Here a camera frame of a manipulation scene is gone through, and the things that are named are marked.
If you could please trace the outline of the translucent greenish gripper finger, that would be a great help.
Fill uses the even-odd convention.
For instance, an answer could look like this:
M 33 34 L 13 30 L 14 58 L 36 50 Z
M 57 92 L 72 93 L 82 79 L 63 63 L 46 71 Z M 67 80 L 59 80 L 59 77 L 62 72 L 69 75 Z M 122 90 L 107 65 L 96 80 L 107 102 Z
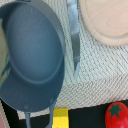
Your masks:
M 0 18 L 0 88 L 10 73 L 10 54 L 2 24 L 3 20 Z

